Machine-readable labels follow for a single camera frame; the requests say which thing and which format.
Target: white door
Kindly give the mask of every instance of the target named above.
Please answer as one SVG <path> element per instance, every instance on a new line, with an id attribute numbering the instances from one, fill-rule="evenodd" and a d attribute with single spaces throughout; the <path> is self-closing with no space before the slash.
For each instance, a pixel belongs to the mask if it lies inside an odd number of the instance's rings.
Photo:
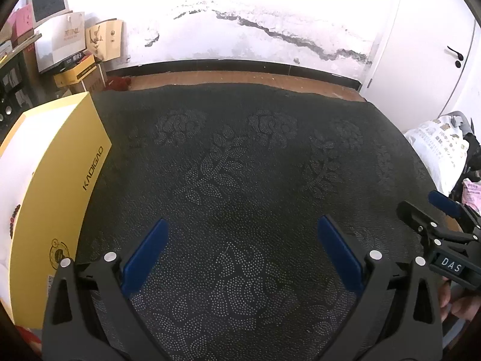
<path id="1" fill-rule="evenodd" d="M 386 48 L 360 94 L 402 132 L 437 118 L 458 83 L 474 23 L 463 0 L 400 0 Z M 448 47 L 463 61 L 456 63 Z"/>

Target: white plastic bag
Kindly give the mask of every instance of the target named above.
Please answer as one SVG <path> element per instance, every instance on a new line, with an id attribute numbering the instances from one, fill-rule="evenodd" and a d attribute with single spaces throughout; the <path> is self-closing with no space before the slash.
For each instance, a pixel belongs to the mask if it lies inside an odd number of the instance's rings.
<path id="1" fill-rule="evenodd" d="M 470 147 L 463 140 L 461 129 L 451 123 L 451 118 L 443 115 L 404 135 L 427 168 L 436 189 L 446 196 L 463 172 Z"/>

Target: black baseboard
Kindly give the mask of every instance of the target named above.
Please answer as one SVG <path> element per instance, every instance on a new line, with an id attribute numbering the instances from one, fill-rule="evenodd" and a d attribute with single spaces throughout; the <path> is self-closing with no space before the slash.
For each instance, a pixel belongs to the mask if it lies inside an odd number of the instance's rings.
<path id="1" fill-rule="evenodd" d="M 303 77 L 306 79 L 326 81 L 337 85 L 343 85 L 358 91 L 361 83 L 348 77 L 339 76 L 316 69 L 303 68 L 297 65 L 279 64 L 276 62 L 262 62 L 249 60 L 180 60 L 156 62 L 140 66 L 109 71 L 109 76 L 145 76 L 147 74 L 167 72 L 191 72 L 191 71 L 238 71 L 284 74 L 285 76 Z"/>

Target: white wall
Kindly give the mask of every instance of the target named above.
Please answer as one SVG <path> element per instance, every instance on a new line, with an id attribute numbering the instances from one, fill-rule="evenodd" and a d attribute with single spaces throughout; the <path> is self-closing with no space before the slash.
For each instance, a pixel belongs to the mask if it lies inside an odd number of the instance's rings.
<path id="1" fill-rule="evenodd" d="M 473 43 L 458 86 L 442 114 L 461 111 L 472 118 L 474 133 L 481 138 L 481 28 L 476 23 Z"/>
<path id="2" fill-rule="evenodd" d="M 87 25 L 124 20 L 118 69 L 185 59 L 297 64 L 364 79 L 392 0 L 68 0 Z"/>

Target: metal screw head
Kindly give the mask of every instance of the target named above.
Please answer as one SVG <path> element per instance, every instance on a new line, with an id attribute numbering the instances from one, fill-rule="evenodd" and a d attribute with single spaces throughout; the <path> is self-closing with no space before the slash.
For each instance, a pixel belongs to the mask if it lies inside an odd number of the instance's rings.
<path id="1" fill-rule="evenodd" d="M 426 264 L 426 261 L 423 257 L 416 257 L 414 261 L 420 266 L 424 266 Z"/>
<path id="2" fill-rule="evenodd" d="M 370 253 L 369 253 L 369 256 L 371 258 L 373 258 L 374 260 L 380 260 L 382 258 L 382 254 L 377 251 L 377 250 L 372 250 Z"/>
<path id="3" fill-rule="evenodd" d="M 103 259 L 106 261 L 106 262 L 112 262 L 113 260 L 115 260 L 115 258 L 117 258 L 117 254 L 115 252 L 107 252 L 104 256 L 103 256 Z"/>
<path id="4" fill-rule="evenodd" d="M 60 261 L 60 266 L 67 267 L 68 265 L 70 265 L 70 258 L 63 258 Z"/>

